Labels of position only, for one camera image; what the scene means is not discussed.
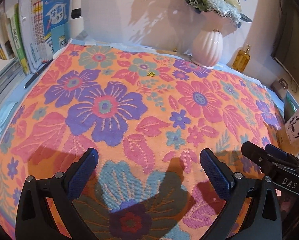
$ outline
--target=blue book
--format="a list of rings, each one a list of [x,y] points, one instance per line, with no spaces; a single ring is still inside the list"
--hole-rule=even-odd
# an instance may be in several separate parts
[[[45,47],[47,58],[52,59],[54,53],[58,50],[56,48],[59,48],[59,38],[65,37],[66,43],[68,41],[70,0],[42,0],[42,2]]]

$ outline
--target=floral tablecloth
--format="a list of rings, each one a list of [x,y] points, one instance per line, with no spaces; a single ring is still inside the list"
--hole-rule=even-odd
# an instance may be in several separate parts
[[[69,44],[1,141],[0,223],[15,238],[25,178],[50,178],[94,147],[99,164],[74,205],[100,240],[199,239],[224,205],[200,166],[200,151],[208,147],[233,171],[260,178],[241,145],[277,144],[281,123],[266,90],[233,74]]]

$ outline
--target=pen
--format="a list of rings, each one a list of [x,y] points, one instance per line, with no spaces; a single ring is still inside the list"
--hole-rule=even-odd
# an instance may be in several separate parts
[[[51,64],[53,60],[51,59],[49,62],[47,62],[44,66],[42,66],[31,78],[30,80],[25,84],[24,89],[28,88],[34,80]]]

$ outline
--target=glass bottle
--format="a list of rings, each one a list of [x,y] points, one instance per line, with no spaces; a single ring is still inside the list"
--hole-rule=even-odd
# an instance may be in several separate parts
[[[251,59],[251,56],[249,55],[249,51],[251,49],[250,45],[247,45],[246,51],[240,50],[235,58],[235,61],[233,63],[233,69],[239,71],[240,73],[243,73],[243,71],[246,68],[246,65],[248,64],[249,60]]]

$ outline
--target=wall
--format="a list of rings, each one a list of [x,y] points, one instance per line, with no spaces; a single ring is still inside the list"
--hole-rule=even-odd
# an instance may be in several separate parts
[[[270,85],[285,71],[270,57],[279,21],[279,0],[241,0],[243,13],[253,23],[224,30],[221,62],[230,64],[248,42],[251,61],[245,74]],[[183,0],[82,0],[85,29],[100,41],[142,44],[190,52],[204,24]]]

